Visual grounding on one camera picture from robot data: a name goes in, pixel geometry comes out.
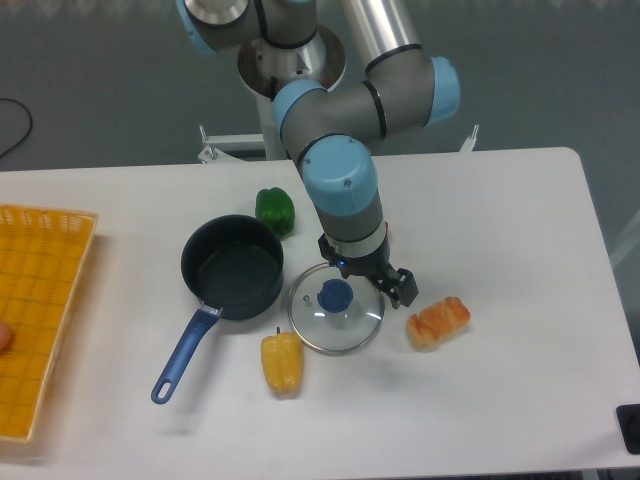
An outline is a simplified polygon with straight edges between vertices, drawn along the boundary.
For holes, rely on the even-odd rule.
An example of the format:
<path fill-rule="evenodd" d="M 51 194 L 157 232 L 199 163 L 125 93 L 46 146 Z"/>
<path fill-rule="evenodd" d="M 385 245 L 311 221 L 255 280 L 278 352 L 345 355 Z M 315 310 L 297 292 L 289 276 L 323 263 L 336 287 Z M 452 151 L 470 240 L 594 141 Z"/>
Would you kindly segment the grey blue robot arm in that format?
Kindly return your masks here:
<path fill-rule="evenodd" d="M 266 100 L 270 148 L 295 163 L 323 233 L 321 255 L 345 276 L 366 278 L 394 307 L 417 297 L 412 273 L 389 260 L 387 226 L 368 146 L 453 116 L 461 101 L 449 60 L 426 55 L 402 1 L 341 5 L 365 67 L 339 90 L 346 65 L 312 1 L 180 1 L 191 41 L 208 52 L 239 48 L 238 71 Z"/>

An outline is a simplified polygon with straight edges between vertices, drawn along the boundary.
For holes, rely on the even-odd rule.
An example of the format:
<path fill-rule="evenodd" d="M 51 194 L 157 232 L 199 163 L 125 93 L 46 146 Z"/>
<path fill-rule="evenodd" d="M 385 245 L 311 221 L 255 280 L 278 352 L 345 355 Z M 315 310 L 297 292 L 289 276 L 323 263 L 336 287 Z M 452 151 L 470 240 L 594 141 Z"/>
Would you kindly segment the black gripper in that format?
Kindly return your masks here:
<path fill-rule="evenodd" d="M 418 296 L 418 286 L 410 270 L 394 269 L 389 261 L 390 247 L 388 239 L 371 253 L 364 256 L 347 256 L 341 254 L 329 244 L 325 235 L 318 239 L 319 251 L 330 266 L 337 267 L 344 278 L 362 276 L 380 284 L 380 290 L 391 302 L 394 309 L 409 307 Z"/>

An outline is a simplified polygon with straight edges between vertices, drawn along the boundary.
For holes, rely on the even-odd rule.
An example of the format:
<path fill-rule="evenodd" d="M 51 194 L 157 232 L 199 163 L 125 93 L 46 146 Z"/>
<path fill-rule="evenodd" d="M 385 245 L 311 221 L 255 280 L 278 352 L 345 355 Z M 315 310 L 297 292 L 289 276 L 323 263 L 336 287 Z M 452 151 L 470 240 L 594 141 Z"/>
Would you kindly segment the fingertip at left edge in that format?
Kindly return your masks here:
<path fill-rule="evenodd" d="M 0 351 L 3 352 L 9 348 L 14 338 L 14 331 L 10 324 L 0 323 Z"/>

